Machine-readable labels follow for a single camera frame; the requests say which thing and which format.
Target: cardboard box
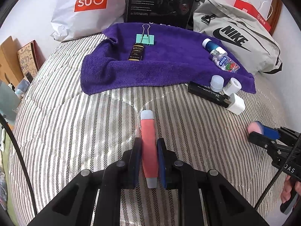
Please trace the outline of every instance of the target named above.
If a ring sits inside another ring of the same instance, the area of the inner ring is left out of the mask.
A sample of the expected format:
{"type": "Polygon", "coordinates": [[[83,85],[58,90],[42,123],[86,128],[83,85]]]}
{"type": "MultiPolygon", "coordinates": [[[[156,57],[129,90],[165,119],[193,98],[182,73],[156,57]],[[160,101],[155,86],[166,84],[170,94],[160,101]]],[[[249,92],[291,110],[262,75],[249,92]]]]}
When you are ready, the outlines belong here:
{"type": "Polygon", "coordinates": [[[16,87],[23,77],[17,50],[10,36],[0,45],[0,79],[16,87]]]}

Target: teal object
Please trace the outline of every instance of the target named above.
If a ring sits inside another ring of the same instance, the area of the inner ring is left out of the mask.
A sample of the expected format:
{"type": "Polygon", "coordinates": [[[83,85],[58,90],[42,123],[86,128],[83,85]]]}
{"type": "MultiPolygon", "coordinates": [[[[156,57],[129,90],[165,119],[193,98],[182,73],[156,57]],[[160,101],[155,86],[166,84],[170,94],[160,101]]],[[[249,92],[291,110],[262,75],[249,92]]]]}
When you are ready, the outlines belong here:
{"type": "MultiPolygon", "coordinates": [[[[141,37],[142,37],[142,34],[137,34],[136,35],[136,43],[140,43],[141,37]]],[[[154,35],[150,35],[150,42],[149,43],[148,43],[147,35],[144,35],[141,43],[146,44],[146,45],[153,45],[154,41],[155,41],[155,36],[154,35]]]]}
{"type": "Polygon", "coordinates": [[[20,102],[13,90],[0,80],[0,113],[11,125],[15,124],[17,116],[15,110],[20,102]]]}

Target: white plastic cap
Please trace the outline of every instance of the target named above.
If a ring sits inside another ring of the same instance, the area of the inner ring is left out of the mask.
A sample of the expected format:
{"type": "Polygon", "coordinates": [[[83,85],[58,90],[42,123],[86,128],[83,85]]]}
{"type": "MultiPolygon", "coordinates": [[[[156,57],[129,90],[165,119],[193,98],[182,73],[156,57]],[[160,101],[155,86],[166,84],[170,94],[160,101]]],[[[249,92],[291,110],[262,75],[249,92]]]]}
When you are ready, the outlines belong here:
{"type": "Polygon", "coordinates": [[[153,111],[151,110],[141,111],[140,120],[149,120],[149,119],[155,119],[155,115],[153,111]]]}
{"type": "Polygon", "coordinates": [[[203,48],[205,48],[207,42],[209,42],[209,41],[211,41],[209,38],[206,38],[206,39],[203,41],[203,43],[202,43],[203,48]]]}
{"type": "Polygon", "coordinates": [[[224,79],[219,75],[214,75],[211,78],[210,88],[214,92],[220,92],[224,86],[224,79]]]}
{"type": "Polygon", "coordinates": [[[149,189],[157,188],[157,178],[156,177],[147,177],[146,183],[147,183],[147,187],[149,189]]]}

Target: miniso bag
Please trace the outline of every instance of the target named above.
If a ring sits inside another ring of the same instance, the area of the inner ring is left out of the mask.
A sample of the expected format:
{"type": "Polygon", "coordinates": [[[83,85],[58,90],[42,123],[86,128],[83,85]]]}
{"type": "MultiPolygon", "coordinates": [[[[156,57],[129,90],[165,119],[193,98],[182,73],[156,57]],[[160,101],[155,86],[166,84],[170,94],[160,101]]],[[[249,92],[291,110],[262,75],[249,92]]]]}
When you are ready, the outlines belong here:
{"type": "Polygon", "coordinates": [[[66,41],[123,22],[125,0],[57,0],[51,24],[55,40],[66,41]]]}
{"type": "Polygon", "coordinates": [[[215,0],[200,0],[193,23],[194,31],[221,40],[253,75],[258,71],[274,74],[282,69],[278,43],[248,13],[215,0]]]}

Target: white plastic bag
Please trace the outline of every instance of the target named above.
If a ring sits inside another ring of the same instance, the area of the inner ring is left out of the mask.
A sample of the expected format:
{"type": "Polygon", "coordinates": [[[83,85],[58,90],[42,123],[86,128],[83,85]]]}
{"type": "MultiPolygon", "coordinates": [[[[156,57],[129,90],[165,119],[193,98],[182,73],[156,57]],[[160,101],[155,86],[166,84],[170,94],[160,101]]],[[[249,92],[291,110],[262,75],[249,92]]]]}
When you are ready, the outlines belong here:
{"type": "Polygon", "coordinates": [[[58,0],[51,24],[52,37],[72,40],[123,22],[125,0],[58,0]]]}

